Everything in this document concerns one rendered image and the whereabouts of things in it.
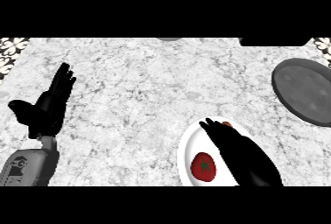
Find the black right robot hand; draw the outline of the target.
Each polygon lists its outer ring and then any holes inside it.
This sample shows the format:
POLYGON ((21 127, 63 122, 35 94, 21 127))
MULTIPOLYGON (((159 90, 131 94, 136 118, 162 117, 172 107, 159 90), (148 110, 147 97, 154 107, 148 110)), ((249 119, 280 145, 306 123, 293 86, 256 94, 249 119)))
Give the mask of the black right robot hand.
POLYGON ((272 159, 258 143, 238 130, 210 118, 200 122, 240 186, 284 185, 272 159))

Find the dark grey pan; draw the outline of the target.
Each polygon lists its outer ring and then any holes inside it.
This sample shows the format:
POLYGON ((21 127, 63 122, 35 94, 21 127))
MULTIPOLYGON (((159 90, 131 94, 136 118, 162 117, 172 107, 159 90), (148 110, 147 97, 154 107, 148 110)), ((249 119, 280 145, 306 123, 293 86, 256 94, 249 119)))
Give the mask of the dark grey pan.
POLYGON ((274 69, 272 86, 290 112, 331 128, 331 69, 311 59, 286 59, 274 69))

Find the red tomato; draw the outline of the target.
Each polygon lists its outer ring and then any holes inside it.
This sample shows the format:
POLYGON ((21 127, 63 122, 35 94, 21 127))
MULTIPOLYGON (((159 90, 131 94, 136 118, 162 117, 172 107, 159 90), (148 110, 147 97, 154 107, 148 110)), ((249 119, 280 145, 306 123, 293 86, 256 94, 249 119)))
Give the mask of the red tomato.
POLYGON ((204 182, 212 182, 216 177, 216 163, 209 153, 200 152, 191 161, 191 175, 204 182))

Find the black appliance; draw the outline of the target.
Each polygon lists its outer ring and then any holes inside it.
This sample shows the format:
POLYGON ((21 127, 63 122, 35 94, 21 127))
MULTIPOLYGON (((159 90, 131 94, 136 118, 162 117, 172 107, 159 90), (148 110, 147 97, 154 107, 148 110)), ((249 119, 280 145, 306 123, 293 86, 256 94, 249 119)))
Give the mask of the black appliance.
POLYGON ((241 46, 303 46, 311 38, 240 38, 241 46))

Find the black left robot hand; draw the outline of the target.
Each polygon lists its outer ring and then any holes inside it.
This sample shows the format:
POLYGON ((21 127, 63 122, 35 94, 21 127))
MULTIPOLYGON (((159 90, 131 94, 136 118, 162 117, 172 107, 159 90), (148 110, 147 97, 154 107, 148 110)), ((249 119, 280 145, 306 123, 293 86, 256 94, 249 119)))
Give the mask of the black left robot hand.
POLYGON ((60 133, 76 80, 70 64, 63 63, 49 90, 39 96, 36 104, 23 100, 8 103, 18 122, 29 127, 30 139, 54 137, 60 133))

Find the white plate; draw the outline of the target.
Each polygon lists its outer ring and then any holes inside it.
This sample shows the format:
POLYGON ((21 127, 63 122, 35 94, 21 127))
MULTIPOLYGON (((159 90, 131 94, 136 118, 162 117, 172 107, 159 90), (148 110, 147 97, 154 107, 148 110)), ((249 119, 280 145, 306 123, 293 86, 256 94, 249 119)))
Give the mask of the white plate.
MULTIPOLYGON (((204 121, 199 121, 191 125, 191 127, 185 130, 181 138, 181 145, 178 150, 178 168, 182 184, 185 186, 240 186, 234 179, 234 175, 230 171, 227 163, 224 162, 219 149, 215 146, 213 141, 200 125, 200 122, 204 121), (193 176, 191 163, 196 155, 200 152, 209 153, 216 163, 218 172, 212 182, 200 181, 193 176)), ((250 137, 249 132, 244 131, 244 129, 235 123, 231 123, 231 125, 243 136, 250 137)))

